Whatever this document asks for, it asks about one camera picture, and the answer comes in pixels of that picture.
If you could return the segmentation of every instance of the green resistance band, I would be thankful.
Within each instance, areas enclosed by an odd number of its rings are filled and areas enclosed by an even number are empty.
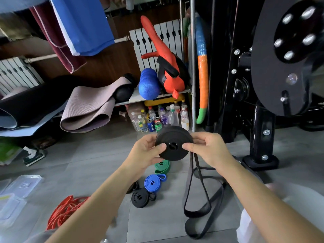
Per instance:
[[[170,161],[163,160],[160,163],[156,163],[155,165],[155,174],[167,174],[170,171]]]

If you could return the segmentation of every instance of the shelf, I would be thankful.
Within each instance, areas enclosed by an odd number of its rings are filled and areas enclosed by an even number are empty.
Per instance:
[[[179,93],[188,93],[190,92],[190,89],[185,89],[184,91],[181,91]],[[165,94],[161,94],[158,97],[156,97],[156,99],[158,98],[163,98],[163,97],[168,97],[168,96],[172,96],[171,93],[165,93]],[[115,106],[122,106],[125,104],[131,104],[131,103],[136,103],[136,102],[141,102],[141,101],[146,101],[146,99],[144,99],[143,97],[141,97],[138,88],[136,88],[132,94],[132,96],[129,98],[129,101],[125,101],[125,102],[120,102],[115,104]]]

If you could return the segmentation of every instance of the blue foam roller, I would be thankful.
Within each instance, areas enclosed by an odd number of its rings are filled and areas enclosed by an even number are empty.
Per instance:
[[[146,100],[153,100],[160,94],[160,84],[155,70],[146,68],[142,71],[138,90],[141,97]]]

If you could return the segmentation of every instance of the yoga mat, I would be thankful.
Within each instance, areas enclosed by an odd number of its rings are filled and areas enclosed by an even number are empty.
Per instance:
[[[66,104],[67,104],[67,101],[62,106],[60,106],[58,109],[56,109],[55,111],[47,114],[44,118],[42,118],[34,126],[31,126],[31,127],[18,127],[18,128],[14,129],[14,130],[0,131],[0,136],[10,136],[10,137],[31,136],[36,132],[36,130],[38,130],[40,127],[42,127],[46,122],[48,122],[56,114],[63,111]]]
[[[76,87],[67,102],[60,127],[64,131],[78,133],[104,126],[109,122],[115,105],[111,96],[118,87],[130,83],[126,77],[120,77],[101,88]]]
[[[0,130],[35,126],[47,114],[62,106],[79,85],[73,76],[59,76],[0,100]]]

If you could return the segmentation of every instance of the right hand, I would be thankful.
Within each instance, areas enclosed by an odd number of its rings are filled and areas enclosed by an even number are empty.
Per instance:
[[[220,175],[226,166],[236,163],[219,134],[194,132],[191,136],[194,143],[184,143],[182,148],[200,155]]]

